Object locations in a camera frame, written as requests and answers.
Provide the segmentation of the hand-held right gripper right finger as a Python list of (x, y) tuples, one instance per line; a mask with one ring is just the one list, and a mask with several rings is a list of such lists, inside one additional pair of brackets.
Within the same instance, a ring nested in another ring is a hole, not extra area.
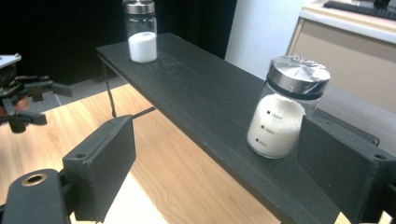
[(396, 223), (396, 157), (326, 119), (303, 118), (298, 163), (350, 222)]

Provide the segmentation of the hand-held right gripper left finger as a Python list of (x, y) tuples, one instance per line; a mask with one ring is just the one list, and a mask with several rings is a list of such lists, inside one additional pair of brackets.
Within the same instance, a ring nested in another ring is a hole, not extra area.
[(78, 196), (76, 220), (105, 220), (135, 158), (131, 115), (106, 121), (63, 157), (65, 178)]

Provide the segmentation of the glass jar with white powder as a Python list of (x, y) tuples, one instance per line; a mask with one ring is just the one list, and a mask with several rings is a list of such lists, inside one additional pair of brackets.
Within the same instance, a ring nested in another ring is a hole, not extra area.
[(300, 56), (274, 58), (247, 130), (247, 144), (269, 159), (286, 157), (296, 143), (303, 117), (316, 110), (331, 80), (322, 64)]
[(153, 0), (125, 0), (122, 4), (130, 58), (135, 63), (157, 59), (157, 20)]

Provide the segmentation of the black shelf rack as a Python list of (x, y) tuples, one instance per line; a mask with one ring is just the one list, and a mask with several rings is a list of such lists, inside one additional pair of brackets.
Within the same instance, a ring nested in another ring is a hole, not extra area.
[(284, 224), (333, 224), (340, 210), (297, 163), (268, 160), (246, 132), (262, 80), (177, 35), (157, 38), (158, 58), (134, 63), (124, 42), (97, 55)]

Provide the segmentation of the black curtain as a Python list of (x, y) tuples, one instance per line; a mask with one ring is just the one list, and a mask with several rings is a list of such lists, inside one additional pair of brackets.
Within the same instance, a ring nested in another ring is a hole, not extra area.
[[(99, 78), (98, 47), (126, 39), (125, 0), (0, 0), (0, 54), (18, 73), (71, 85)], [(237, 0), (153, 0), (157, 32), (225, 56)]]

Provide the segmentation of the white panel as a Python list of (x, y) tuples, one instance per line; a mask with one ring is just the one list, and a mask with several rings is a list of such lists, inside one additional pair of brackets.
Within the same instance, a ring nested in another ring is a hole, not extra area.
[(305, 0), (237, 0), (225, 61), (265, 79), (286, 55)]

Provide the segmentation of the black keyboard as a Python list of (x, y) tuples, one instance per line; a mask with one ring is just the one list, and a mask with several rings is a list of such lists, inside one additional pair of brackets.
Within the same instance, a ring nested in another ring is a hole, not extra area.
[(327, 1), (325, 8), (339, 9), (361, 15), (377, 17), (396, 21), (396, 7), (389, 6), (390, 0), (374, 0), (374, 2), (345, 3), (339, 1)]

